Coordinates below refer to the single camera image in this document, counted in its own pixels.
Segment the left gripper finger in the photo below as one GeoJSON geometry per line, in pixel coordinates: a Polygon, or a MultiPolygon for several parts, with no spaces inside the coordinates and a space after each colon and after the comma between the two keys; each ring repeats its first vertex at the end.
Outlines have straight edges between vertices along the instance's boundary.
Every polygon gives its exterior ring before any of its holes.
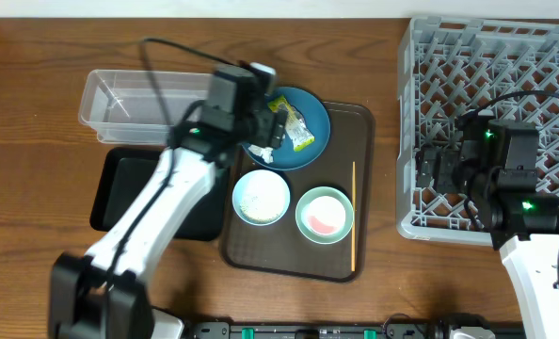
{"type": "Polygon", "coordinates": [[[278,149],[282,144],[287,118],[288,118],[288,111],[286,108],[279,108],[274,113],[272,131],[271,131],[271,140],[269,143],[269,146],[273,149],[278,149]]]}
{"type": "Polygon", "coordinates": [[[250,137],[250,143],[256,146],[269,146],[273,130],[273,114],[257,112],[253,120],[255,129],[250,137]]]}

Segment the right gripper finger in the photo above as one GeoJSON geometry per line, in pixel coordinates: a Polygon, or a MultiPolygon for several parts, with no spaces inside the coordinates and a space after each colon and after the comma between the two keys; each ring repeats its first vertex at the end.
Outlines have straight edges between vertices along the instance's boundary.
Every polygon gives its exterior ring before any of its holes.
{"type": "Polygon", "coordinates": [[[445,151],[439,154],[434,172],[434,189],[441,194],[458,193],[459,189],[454,179],[457,168],[458,155],[456,151],[445,151]]]}
{"type": "Polygon", "coordinates": [[[436,148],[422,148],[416,155],[416,187],[424,188],[432,185],[435,167],[439,158],[436,148]]]}

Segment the white tissue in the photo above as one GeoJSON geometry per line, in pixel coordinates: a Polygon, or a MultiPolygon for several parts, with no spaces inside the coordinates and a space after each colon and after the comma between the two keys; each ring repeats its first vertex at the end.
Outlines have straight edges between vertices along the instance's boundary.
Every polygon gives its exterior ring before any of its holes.
{"type": "Polygon", "coordinates": [[[254,156],[261,158],[265,164],[271,164],[274,162],[273,151],[274,149],[271,147],[259,147],[256,145],[250,145],[248,147],[250,153],[254,156]]]}

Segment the yellow green snack wrapper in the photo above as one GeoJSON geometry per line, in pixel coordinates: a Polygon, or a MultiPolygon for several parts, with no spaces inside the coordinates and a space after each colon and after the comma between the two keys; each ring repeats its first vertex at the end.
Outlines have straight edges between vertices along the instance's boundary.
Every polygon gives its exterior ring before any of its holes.
{"type": "Polygon", "coordinates": [[[291,139],[295,152],[300,152],[313,144],[315,136],[308,129],[303,115],[283,95],[272,100],[268,106],[273,112],[279,112],[280,110],[287,112],[285,132],[291,139]]]}

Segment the white cup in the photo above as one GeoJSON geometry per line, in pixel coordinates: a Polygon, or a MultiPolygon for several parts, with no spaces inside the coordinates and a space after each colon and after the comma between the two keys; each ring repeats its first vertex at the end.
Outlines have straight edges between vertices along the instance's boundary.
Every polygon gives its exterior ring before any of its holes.
{"type": "Polygon", "coordinates": [[[337,198],[320,196],[313,199],[305,209],[304,221],[315,234],[329,236],[343,229],[346,211],[337,198]]]}

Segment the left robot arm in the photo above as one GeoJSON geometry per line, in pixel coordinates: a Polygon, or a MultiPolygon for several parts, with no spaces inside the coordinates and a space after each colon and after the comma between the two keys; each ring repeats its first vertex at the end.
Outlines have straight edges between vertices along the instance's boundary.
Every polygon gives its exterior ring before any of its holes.
{"type": "Polygon", "coordinates": [[[260,63],[220,65],[208,95],[168,130],[168,145],[130,207],[82,257],[61,254],[50,282],[51,338],[179,338],[183,321],[152,307],[148,284],[191,210],[244,143],[277,149],[286,113],[266,98],[276,72],[260,63]]]}

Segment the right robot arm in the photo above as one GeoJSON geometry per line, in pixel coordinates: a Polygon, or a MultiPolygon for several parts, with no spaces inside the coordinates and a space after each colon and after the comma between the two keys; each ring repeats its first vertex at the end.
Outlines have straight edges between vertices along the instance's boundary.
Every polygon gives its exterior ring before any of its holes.
{"type": "Polygon", "coordinates": [[[476,116],[456,150],[424,147],[420,186],[463,194],[514,286],[529,338],[559,338],[559,197],[536,189],[539,133],[528,122],[476,116]]]}

